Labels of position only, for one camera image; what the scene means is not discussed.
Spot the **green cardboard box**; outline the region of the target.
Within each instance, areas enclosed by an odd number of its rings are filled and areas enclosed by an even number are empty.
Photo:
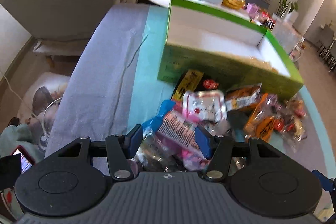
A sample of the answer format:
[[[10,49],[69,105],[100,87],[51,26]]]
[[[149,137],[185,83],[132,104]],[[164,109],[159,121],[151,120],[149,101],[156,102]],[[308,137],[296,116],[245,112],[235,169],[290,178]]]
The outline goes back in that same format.
[[[228,90],[262,84],[264,92],[292,98],[303,79],[272,32],[208,5],[170,0],[158,79],[175,83],[198,70]]]

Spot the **lavender table cloth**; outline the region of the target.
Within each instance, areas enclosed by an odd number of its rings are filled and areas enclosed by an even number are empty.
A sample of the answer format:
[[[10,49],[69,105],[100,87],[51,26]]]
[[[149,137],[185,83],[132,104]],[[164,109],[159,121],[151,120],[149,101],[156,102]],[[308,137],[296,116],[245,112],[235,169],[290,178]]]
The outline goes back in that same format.
[[[128,132],[135,71],[148,5],[119,4],[106,13],[63,94],[46,156],[77,138],[102,141]]]

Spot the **orange snack packet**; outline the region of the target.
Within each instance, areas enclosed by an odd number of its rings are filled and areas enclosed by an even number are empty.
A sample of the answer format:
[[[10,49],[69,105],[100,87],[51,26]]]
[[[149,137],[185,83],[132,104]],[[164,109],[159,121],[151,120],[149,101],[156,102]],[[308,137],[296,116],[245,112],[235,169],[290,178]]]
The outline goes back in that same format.
[[[277,95],[263,94],[243,128],[245,141],[249,138],[259,138],[269,142],[272,132],[281,131],[285,122],[281,117],[280,108]]]

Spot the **teal table mat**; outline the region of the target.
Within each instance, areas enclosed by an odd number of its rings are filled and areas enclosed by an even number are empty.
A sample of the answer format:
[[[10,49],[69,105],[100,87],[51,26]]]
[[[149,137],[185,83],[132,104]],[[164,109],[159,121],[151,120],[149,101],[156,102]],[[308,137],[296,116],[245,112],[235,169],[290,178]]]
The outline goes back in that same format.
[[[149,7],[142,44],[132,62],[135,75],[127,128],[156,116],[162,101],[169,99],[173,92],[174,84],[157,79],[167,19],[167,9]],[[313,98],[305,86],[299,90],[298,95],[303,99],[308,114],[304,120],[307,138],[299,142],[296,151],[277,134],[272,135],[270,143],[307,169],[317,169],[327,177],[335,177],[333,149]]]

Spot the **pink clear snack bag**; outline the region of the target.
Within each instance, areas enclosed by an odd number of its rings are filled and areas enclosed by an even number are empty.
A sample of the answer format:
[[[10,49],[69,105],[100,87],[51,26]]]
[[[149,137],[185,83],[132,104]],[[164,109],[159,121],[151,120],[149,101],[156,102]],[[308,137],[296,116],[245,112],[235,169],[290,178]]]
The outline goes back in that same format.
[[[154,117],[142,126],[142,143],[133,161],[140,170],[148,172],[204,170],[209,160],[204,158],[195,141],[196,127],[204,127],[213,136],[225,136],[217,134],[209,122],[194,123],[175,110]]]

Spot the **tall leafy potted plant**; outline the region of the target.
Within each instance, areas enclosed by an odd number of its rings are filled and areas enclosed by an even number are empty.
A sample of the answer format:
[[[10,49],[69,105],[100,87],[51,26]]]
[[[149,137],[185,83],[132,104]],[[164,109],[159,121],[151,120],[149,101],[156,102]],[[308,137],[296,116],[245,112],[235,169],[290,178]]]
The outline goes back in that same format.
[[[276,15],[279,18],[282,18],[285,13],[287,12],[288,14],[298,11],[298,3],[290,0],[278,0],[278,5],[276,9]]]

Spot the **black yellow snack bag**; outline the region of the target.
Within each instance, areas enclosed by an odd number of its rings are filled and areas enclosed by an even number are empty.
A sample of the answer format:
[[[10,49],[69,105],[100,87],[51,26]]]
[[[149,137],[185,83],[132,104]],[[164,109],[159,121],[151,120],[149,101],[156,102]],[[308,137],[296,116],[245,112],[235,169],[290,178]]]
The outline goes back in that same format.
[[[216,90],[218,87],[219,83],[211,76],[197,70],[189,69],[188,71],[185,71],[178,80],[173,94],[171,95],[171,100],[182,102],[183,96],[187,91],[201,92]]]

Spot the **yellow wicker basket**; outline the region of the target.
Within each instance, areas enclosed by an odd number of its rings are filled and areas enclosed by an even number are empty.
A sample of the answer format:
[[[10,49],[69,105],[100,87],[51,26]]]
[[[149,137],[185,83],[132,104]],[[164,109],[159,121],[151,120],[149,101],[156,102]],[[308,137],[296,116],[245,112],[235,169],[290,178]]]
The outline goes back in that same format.
[[[233,10],[240,10],[245,6],[245,0],[222,0],[222,6]]]

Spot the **white red snack pouch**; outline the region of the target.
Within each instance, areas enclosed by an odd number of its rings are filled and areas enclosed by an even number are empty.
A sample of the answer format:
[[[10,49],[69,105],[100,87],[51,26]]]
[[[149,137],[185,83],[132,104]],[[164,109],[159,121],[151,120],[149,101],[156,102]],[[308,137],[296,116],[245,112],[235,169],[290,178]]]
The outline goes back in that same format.
[[[227,119],[225,98],[220,90],[185,92],[182,110],[187,119],[195,122],[219,123]]]

